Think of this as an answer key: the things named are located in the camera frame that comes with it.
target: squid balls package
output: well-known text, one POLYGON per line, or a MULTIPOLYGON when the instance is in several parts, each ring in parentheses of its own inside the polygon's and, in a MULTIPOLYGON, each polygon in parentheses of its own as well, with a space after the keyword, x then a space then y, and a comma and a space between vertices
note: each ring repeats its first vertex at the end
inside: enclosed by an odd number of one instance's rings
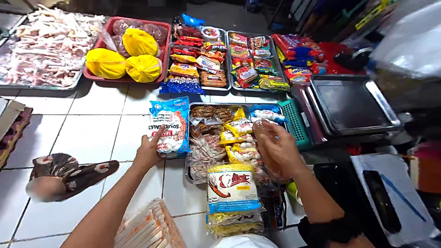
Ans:
POLYGON ((151 141, 162 124, 165 130, 157 144, 161 157, 185 157, 190 151, 188 146, 188 97, 179 97, 167 101, 150 101, 152 118, 148 124, 147 136, 151 141))

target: red snack package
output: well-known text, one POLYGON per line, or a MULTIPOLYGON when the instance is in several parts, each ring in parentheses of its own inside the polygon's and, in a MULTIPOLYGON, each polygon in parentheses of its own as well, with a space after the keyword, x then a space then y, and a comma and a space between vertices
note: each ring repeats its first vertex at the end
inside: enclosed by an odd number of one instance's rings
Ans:
POLYGON ((196 53, 195 52, 190 52, 190 51, 187 51, 185 49, 177 49, 177 48, 173 48, 171 54, 188 55, 188 56, 196 57, 196 53))

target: green plastic basket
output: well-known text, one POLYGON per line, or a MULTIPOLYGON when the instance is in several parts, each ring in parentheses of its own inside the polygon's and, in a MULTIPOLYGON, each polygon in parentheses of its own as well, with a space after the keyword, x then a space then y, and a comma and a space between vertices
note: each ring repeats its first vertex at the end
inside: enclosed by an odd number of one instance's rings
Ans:
POLYGON ((305 129, 305 124, 300 116, 294 100, 289 99, 286 101, 280 101, 277 103, 283 111, 283 115, 288 119, 287 123, 288 132, 295 137, 295 142, 299 150, 306 150, 312 147, 311 140, 305 129))

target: yellow plastic bag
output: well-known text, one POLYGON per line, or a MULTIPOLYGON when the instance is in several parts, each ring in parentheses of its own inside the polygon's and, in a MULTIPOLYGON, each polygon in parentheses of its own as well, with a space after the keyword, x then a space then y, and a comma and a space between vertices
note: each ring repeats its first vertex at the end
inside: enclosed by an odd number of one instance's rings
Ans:
POLYGON ((95 48, 86 54, 86 66, 96 76, 118 79, 126 74, 126 58, 104 48, 95 48))
POLYGON ((123 44, 130 56, 144 54, 159 56, 161 52, 155 38, 140 29, 128 28, 123 35, 123 44))
POLYGON ((132 56, 126 59, 126 71, 139 83, 149 83, 161 75, 162 61, 152 55, 132 56))

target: hand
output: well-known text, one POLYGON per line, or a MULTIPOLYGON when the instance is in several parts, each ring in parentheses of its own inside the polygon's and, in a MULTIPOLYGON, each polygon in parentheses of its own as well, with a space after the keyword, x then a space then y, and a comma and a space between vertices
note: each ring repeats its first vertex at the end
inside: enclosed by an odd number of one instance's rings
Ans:
POLYGON ((303 164, 295 138, 283 127, 268 121, 255 122, 253 129, 263 162, 272 174, 270 176, 289 180, 296 166, 303 164))
POLYGON ((156 135, 153 137, 152 141, 149 141, 147 135, 142 136, 141 146, 136 151, 136 157, 132 166, 145 169, 147 173, 150 168, 161 161, 161 158, 158 156, 157 152, 157 144, 164 129, 165 125, 162 125, 156 135))

